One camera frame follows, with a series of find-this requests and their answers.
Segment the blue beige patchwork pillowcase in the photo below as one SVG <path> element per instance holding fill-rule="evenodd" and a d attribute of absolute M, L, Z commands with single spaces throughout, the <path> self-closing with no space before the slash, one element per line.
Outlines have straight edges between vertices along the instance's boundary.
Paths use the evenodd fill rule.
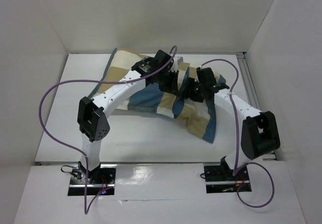
<path fill-rule="evenodd" d="M 119 81 L 139 60 L 146 55 L 126 48 L 115 48 L 107 62 L 103 81 Z M 157 84 L 151 84 L 135 93 L 118 107 L 144 113 L 156 113 L 177 119 L 187 131 L 196 137 L 213 143 L 216 135 L 216 110 L 213 102 L 194 102 L 190 99 L 177 100 L 176 96 L 162 92 Z"/>

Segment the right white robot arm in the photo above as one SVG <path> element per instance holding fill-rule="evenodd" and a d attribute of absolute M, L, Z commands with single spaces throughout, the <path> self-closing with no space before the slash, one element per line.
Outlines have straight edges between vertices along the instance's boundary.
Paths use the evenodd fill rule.
<path fill-rule="evenodd" d="M 197 68 L 197 79 L 189 80 L 188 96 L 220 107 L 235 119 L 236 149 L 220 160 L 217 173 L 232 179 L 242 166 L 280 147 L 275 115 L 256 109 L 218 83 L 211 68 Z"/>

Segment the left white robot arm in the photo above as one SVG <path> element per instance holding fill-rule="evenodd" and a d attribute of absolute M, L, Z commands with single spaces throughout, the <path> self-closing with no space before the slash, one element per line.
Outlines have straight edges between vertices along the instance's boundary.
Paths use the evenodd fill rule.
<path fill-rule="evenodd" d="M 180 58 L 158 60 L 148 57 L 136 62 L 131 70 L 111 88 L 94 97 L 83 97 L 78 106 L 77 122 L 82 133 L 82 151 L 78 167 L 90 182 L 100 171 L 100 150 L 102 139 L 110 131 L 108 118 L 125 100 L 147 86 L 170 83 L 170 89 L 178 81 Z"/>

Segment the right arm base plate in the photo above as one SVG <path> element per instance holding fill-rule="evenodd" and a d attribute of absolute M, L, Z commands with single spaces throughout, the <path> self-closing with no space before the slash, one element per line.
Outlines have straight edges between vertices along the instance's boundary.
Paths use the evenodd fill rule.
<path fill-rule="evenodd" d="M 225 176 L 220 172 L 219 165 L 204 165 L 200 177 L 205 180 L 206 193 L 252 192 L 247 167 L 242 168 L 235 176 Z"/>

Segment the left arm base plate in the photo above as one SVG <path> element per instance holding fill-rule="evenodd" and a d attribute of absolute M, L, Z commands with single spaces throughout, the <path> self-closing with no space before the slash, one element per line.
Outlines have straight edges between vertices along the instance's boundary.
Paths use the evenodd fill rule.
<path fill-rule="evenodd" d="M 60 170 L 70 175 L 67 195 L 84 196 L 85 176 L 80 169 L 76 165 L 63 165 Z M 97 176 L 88 181 L 87 195 L 95 196 L 98 192 L 104 196 L 114 195 L 115 179 L 116 165 L 101 164 Z"/>

